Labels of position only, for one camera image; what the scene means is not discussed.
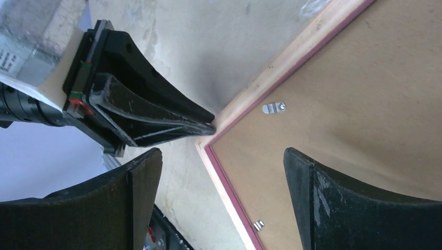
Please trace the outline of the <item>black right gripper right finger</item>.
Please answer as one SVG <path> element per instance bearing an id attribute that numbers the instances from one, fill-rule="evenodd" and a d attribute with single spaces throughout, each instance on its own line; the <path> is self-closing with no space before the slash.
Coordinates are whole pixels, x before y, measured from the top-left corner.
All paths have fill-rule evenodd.
<path id="1" fill-rule="evenodd" d="M 441 202 L 384 190 L 295 148 L 284 169 L 304 249 L 441 249 Z"/>

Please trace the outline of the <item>pink wooden picture frame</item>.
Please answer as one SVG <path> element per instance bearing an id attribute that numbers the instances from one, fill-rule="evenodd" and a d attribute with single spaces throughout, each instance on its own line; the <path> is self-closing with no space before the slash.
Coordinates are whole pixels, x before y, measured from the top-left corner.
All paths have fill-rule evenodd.
<path id="1" fill-rule="evenodd" d="M 195 147 L 246 249 L 264 249 L 211 146 L 259 102 L 360 15 L 372 1 L 329 1 L 263 72 L 214 119 L 216 133 L 201 136 Z"/>

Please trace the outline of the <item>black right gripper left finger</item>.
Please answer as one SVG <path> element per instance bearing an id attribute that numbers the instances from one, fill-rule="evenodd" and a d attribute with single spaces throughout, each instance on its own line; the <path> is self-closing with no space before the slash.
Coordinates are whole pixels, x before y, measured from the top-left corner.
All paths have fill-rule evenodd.
<path id="1" fill-rule="evenodd" d="M 162 172 L 152 148 L 44 198 L 1 203 L 1 249 L 143 249 Z"/>

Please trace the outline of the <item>brown cardboard backing board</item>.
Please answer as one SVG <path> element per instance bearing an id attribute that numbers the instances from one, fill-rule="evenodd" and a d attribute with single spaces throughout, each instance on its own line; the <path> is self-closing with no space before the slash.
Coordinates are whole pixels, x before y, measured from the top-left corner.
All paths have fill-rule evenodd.
<path id="1" fill-rule="evenodd" d="M 286 110 L 264 114 L 262 106 Z M 441 200 L 441 1 L 372 1 L 211 148 L 264 249 L 301 249 L 286 148 Z"/>

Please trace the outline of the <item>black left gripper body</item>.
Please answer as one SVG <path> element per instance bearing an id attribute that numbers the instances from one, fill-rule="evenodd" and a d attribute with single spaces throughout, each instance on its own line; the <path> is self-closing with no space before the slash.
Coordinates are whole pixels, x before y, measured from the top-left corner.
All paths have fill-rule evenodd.
<path id="1" fill-rule="evenodd" d="M 109 20 L 98 20 L 84 32 L 79 48 L 63 85 L 67 100 L 62 110 L 43 103 L 1 83 L 1 128 L 14 122 L 40 123 L 51 127 L 73 126 L 104 147 L 105 152 L 120 157 L 126 144 L 89 103 L 97 61 L 104 44 L 105 31 L 113 31 Z"/>

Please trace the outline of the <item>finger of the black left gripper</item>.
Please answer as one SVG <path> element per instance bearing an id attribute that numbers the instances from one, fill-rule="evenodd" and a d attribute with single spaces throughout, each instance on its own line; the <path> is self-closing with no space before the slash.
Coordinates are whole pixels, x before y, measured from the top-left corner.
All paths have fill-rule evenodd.
<path id="1" fill-rule="evenodd" d="M 112 131 L 132 147 L 149 147 L 189 136 L 213 135 L 214 115 L 166 80 L 124 85 L 109 73 L 93 80 L 89 103 Z"/>
<path id="2" fill-rule="evenodd" d="M 143 100 L 174 114 L 202 123 L 214 120 L 211 112 L 187 98 L 148 62 L 127 32 L 107 30 L 103 34 L 97 72 L 110 73 Z"/>

